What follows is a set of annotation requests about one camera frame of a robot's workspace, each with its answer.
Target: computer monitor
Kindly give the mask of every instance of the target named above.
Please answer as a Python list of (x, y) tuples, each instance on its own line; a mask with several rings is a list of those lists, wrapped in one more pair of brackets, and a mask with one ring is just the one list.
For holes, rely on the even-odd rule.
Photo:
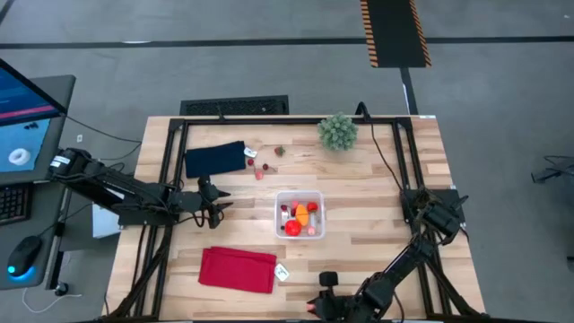
[(64, 107), (0, 59), (0, 126), (64, 114)]

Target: navy blue cloth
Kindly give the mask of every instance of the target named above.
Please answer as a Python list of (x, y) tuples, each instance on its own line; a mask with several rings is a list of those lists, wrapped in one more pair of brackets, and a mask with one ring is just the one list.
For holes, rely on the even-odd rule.
[(244, 170), (246, 166), (243, 151), (245, 151), (245, 143), (242, 141), (209, 148), (190, 149), (186, 152), (187, 178)]

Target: wooden tabletop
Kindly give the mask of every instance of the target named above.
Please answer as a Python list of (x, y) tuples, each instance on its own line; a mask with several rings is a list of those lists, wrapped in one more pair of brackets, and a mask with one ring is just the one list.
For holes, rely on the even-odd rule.
[[(148, 119), (135, 170), (137, 179), (158, 180), (169, 120)], [(425, 184), (429, 188), (449, 188), (452, 180), (437, 120), (413, 117), (413, 131)], [(391, 127), (375, 126), (375, 134), (383, 154), (399, 174)], [(413, 177), (404, 133), (402, 138)], [(403, 221), (398, 188), (373, 144), (370, 126), (359, 126), (357, 144), (349, 152), (328, 152), (318, 140), (317, 127), (300, 125), (191, 126), (187, 148), (237, 140), (258, 151), (257, 166), (266, 162), (274, 170), (266, 172), (262, 180), (255, 179), (251, 168), (212, 176), (213, 184), (231, 193), (218, 202), (232, 201), (234, 205), (225, 211), (225, 220), (215, 230), (197, 228), (193, 221), (175, 227), (161, 319), (313, 319), (305, 311), (305, 303), (322, 289), (318, 283), (320, 272), (339, 272), (340, 284), (335, 287), (338, 294), (356, 292), (365, 278), (383, 270), (409, 241), (411, 234)], [(274, 148), (280, 144), (286, 150), (283, 157), (274, 154)], [(170, 174), (177, 144), (174, 147)], [(184, 190), (196, 190), (196, 179), (182, 178)], [(316, 189), (325, 196), (324, 239), (293, 241), (274, 236), (274, 196), (291, 189)], [(140, 232), (141, 227), (130, 227), (121, 233), (109, 280), (111, 309), (131, 289)], [(291, 275), (285, 282), (275, 279), (271, 294), (201, 285), (197, 277), (202, 250), (211, 246), (275, 254)], [(440, 248), (440, 255), (452, 284), (471, 306), (484, 311), (465, 236), (459, 234), (452, 244)], [(436, 284), (432, 274), (429, 276), (434, 308), (439, 311)], [(146, 295), (147, 313), (152, 290), (148, 288)], [(396, 292), (407, 318), (425, 317), (416, 271), (405, 278)], [(385, 318), (400, 318), (395, 303)]]

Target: concrete floor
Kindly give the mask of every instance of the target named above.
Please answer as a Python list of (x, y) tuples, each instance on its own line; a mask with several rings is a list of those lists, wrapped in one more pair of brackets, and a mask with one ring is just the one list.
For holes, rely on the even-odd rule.
[[(574, 34), (568, 0), (424, 0), (428, 37)], [(16, 0), (1, 42), (361, 37), (359, 4), (348, 0)], [(572, 154), (574, 44), (429, 45), (433, 67), (412, 69), (421, 114), (437, 115), (465, 204), (474, 263), (492, 316), (574, 321), (571, 183), (532, 184), (545, 154)], [(115, 135), (141, 138), (151, 115), (178, 114), (185, 99), (288, 94), (292, 114), (404, 114), (397, 69), (372, 69), (362, 45), (251, 48), (1, 50), (29, 77), (74, 74), (70, 114)], [(83, 134), (83, 142), (75, 137)], [(66, 123), (62, 146), (100, 157), (130, 149)], [(126, 160), (135, 166), (136, 156)], [(80, 299), (40, 315), (21, 291), (0, 292), (6, 322), (62, 322), (100, 314), (116, 241), (75, 252), (62, 278)], [(32, 307), (53, 300), (30, 289)]]

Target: white box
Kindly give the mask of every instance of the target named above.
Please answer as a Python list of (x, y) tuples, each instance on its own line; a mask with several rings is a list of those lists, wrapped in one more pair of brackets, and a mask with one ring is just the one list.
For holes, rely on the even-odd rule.
[[(301, 234), (293, 237), (287, 235), (285, 231), (281, 230), (282, 218), (281, 218), (281, 205), (287, 205), (292, 207), (292, 202), (297, 201), (299, 204), (307, 205), (308, 202), (317, 203), (318, 210), (316, 212), (317, 217), (317, 228), (315, 235), (307, 234), (307, 227), (303, 227)], [(293, 191), (281, 191), (275, 196), (275, 235), (279, 239), (288, 240), (319, 240), (325, 237), (325, 200), (323, 199), (323, 194), (319, 191), (310, 190), (293, 190)]]

